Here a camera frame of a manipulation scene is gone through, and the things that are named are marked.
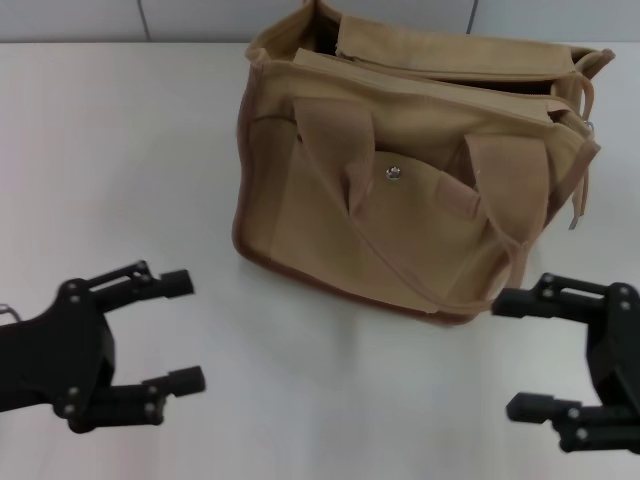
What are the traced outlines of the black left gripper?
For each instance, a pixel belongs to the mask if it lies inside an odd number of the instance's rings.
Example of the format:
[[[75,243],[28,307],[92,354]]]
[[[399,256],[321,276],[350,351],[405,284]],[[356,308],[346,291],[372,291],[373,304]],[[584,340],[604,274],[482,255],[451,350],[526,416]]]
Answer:
[[[194,293],[187,270],[156,278],[144,260],[63,283],[46,311],[0,326],[0,412],[49,404],[56,414],[65,414],[69,428],[77,434],[106,427],[161,425],[169,396],[206,390],[201,367],[172,371],[136,385],[96,389],[110,382],[115,364],[114,340],[98,307],[124,307]]]

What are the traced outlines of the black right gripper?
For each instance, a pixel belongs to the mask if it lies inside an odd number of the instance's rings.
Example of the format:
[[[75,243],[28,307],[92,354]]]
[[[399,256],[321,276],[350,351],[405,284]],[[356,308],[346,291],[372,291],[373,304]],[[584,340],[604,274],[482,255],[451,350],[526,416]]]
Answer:
[[[633,410],[640,409],[640,293],[634,287],[624,283],[607,287],[545,273],[529,290],[504,288],[493,301],[491,314],[589,323],[590,377],[602,403],[609,405],[583,406],[521,392],[506,406],[511,421],[549,421],[565,453],[640,453],[640,414]]]

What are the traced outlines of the khaki canvas food bag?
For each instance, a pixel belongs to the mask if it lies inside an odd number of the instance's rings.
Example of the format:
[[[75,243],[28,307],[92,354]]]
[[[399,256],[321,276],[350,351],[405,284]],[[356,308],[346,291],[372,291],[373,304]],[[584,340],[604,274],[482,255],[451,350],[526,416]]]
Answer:
[[[611,50],[429,33],[301,7],[248,46],[233,242],[309,285],[448,324],[518,287],[584,214]]]

